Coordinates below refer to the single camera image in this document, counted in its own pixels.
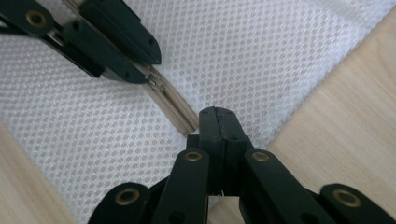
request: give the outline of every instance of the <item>screw hole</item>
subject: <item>screw hole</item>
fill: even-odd
[[[79,23],[78,22],[73,22],[73,29],[79,30]]]
[[[42,28],[46,25],[46,17],[38,11],[30,10],[26,13],[26,20],[36,28]]]
[[[116,203],[118,205],[129,205],[139,199],[140,193],[137,189],[122,189],[116,194]]]
[[[263,153],[263,152],[254,152],[251,156],[253,157],[253,159],[255,161],[268,161],[268,160],[270,160],[270,157],[267,154]]]
[[[306,223],[306,224],[318,224],[319,223],[318,218],[309,214],[309,213],[301,213],[300,219],[303,223]]]
[[[169,216],[169,222],[172,224],[182,224],[186,220],[186,216],[181,212],[173,212]]]
[[[335,189],[332,192],[332,196],[339,203],[348,206],[348,207],[360,207],[361,200],[353,193],[344,190],[344,189]]]
[[[186,159],[186,161],[198,161],[202,158],[201,153],[198,152],[189,152],[186,155],[184,155],[184,159]]]

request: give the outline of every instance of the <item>mesh bag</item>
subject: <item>mesh bag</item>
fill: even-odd
[[[73,18],[60,0],[39,2],[57,22]],[[231,109],[256,148],[395,3],[126,1],[159,41],[156,68],[192,109]],[[20,36],[0,35],[0,119],[77,223],[114,186],[169,175],[186,142],[142,87],[91,78]]]

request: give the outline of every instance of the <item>zipper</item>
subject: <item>zipper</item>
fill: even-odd
[[[148,83],[143,88],[183,135],[198,129],[198,116],[177,90],[154,67],[146,69]]]

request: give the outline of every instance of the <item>white mesh fabric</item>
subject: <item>white mesh fabric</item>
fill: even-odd
[[[59,22],[59,1],[41,0]],[[394,0],[127,1],[160,43],[157,69],[194,111],[234,111],[256,148]],[[88,77],[38,40],[0,35],[0,118],[86,223],[116,185],[169,174],[181,136],[139,86]]]

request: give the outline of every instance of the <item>wooden table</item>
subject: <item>wooden table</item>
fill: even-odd
[[[313,92],[268,147],[308,189],[356,188],[396,218],[396,9]],[[0,124],[0,222],[74,223]],[[243,223],[237,199],[209,223]]]

